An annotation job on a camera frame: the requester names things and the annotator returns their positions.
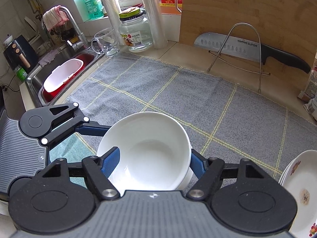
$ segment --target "plastic wrap roll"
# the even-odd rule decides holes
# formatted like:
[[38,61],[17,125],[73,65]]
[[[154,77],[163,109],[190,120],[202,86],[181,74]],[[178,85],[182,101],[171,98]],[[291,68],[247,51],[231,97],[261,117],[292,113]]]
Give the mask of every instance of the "plastic wrap roll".
[[143,0],[146,10],[146,17],[150,23],[151,34],[156,49],[162,49],[167,46],[167,38],[163,28],[163,19],[159,0]]
[[106,9],[110,23],[116,32],[116,37],[119,41],[119,44],[124,46],[125,43],[119,33],[119,25],[121,24],[119,13],[121,13],[121,9],[118,0],[102,0],[102,3]]

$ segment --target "gray grooved panel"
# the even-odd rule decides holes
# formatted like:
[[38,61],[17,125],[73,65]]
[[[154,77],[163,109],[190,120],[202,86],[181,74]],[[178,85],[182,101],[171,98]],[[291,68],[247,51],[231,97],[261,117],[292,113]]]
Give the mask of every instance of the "gray grooved panel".
[[0,118],[0,192],[8,193],[11,182],[21,176],[33,177],[45,168],[46,147],[26,137],[19,121],[10,119],[6,110]]
[[[11,238],[39,238],[17,231]],[[126,191],[104,201],[81,226],[49,238],[244,238],[219,224],[204,203],[185,199],[180,191]],[[287,233],[274,238],[292,238]]]

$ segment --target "pink towel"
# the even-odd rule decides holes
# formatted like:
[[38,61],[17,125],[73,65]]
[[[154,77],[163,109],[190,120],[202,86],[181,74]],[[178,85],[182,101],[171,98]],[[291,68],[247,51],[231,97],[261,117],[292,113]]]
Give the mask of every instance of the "pink towel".
[[57,26],[64,25],[65,21],[68,20],[66,14],[59,10],[60,7],[60,5],[55,6],[44,13],[43,21],[48,31]]

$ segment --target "black knife handle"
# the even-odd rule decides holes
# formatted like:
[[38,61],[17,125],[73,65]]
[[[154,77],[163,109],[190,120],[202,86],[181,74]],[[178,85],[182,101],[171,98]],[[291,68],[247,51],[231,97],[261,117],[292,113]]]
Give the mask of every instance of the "black knife handle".
[[298,68],[306,73],[310,73],[310,66],[307,62],[305,62],[302,58],[293,55],[291,53],[285,52],[283,50],[270,47],[265,44],[261,44],[262,47],[262,64],[265,65],[266,59],[268,57],[273,57],[279,62],[291,66],[294,68]]

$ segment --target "gray kitchen mat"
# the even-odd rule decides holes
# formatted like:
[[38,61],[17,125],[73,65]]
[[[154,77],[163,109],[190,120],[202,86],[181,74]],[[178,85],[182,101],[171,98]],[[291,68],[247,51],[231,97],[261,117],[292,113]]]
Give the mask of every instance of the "gray kitchen mat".
[[[125,52],[106,61],[65,102],[78,102],[86,116],[104,125],[141,111],[165,113],[204,157],[227,163],[249,158],[276,180],[298,154],[317,149],[317,128],[286,107],[221,77]],[[101,139],[76,133],[50,158],[81,161],[96,154]]]

